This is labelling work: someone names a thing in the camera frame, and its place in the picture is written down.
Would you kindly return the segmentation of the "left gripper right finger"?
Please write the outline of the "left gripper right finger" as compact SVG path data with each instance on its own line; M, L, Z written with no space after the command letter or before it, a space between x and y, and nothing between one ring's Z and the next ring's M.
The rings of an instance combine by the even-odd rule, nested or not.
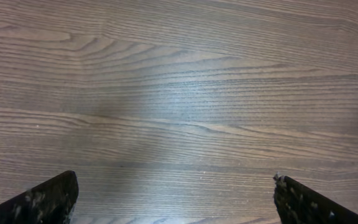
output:
M282 224L358 224L358 214L289 176L273 179L273 200Z

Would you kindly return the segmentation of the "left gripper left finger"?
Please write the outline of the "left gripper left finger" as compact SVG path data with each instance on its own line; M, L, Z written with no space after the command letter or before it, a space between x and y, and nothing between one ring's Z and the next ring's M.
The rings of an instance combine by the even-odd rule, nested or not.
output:
M66 224L79 195L77 176L67 170L0 204L0 224Z

